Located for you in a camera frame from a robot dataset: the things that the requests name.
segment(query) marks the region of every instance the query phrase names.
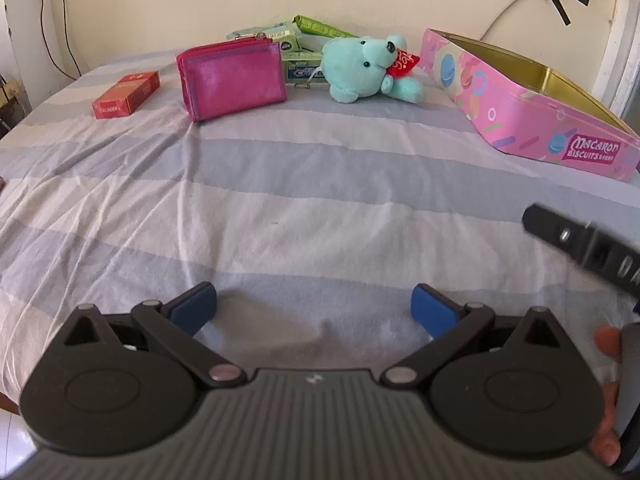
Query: bed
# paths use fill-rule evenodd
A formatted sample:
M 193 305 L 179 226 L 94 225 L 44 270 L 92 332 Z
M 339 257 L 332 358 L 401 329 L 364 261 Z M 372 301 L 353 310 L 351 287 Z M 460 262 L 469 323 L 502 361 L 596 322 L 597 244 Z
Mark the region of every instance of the bed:
M 91 102 L 159 70 L 128 118 Z M 81 77 L 0 141 L 0 388 L 17 400 L 79 303 L 104 313 L 207 280 L 216 317 L 196 338 L 257 367 L 379 373 L 428 342 L 409 313 L 428 283 L 500 314 L 553 310 L 600 378 L 591 343 L 633 302 L 525 234 L 542 202 L 640 240 L 637 186 L 503 155 L 426 81 L 421 106 L 338 104 L 289 88 L 279 105 L 191 124 L 175 52 Z

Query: red box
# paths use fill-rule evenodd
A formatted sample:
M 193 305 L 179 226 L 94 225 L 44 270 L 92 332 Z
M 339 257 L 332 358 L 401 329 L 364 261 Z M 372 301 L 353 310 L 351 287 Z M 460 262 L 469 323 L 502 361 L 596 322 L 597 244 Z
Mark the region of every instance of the red box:
M 131 115 L 159 86 L 157 71 L 126 75 L 94 101 L 95 118 Z

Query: macaron logo label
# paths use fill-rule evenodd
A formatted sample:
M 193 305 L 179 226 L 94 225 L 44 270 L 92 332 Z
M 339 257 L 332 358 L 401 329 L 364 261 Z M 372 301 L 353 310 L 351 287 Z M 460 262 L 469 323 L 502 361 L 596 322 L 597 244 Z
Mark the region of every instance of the macaron logo label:
M 615 140 L 574 135 L 562 160 L 584 160 L 598 164 L 613 164 L 619 150 L 620 143 Z

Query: mint green plush toy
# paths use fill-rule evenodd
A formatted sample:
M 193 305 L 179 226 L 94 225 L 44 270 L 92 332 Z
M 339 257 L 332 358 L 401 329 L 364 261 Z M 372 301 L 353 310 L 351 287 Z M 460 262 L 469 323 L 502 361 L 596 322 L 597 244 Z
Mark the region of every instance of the mint green plush toy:
M 341 103 L 353 103 L 359 97 L 382 92 L 410 103 L 423 102 L 424 87 L 417 79 L 405 75 L 417 58 L 405 51 L 406 40 L 401 36 L 329 41 L 322 49 L 320 69 L 331 85 L 331 97 Z

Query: pink pouch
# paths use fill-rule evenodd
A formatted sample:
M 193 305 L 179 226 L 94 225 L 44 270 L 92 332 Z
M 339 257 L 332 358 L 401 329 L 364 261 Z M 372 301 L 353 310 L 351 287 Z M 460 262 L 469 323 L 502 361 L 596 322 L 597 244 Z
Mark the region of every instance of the pink pouch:
M 192 121 L 205 121 L 287 99 L 280 44 L 240 38 L 197 46 L 176 58 Z

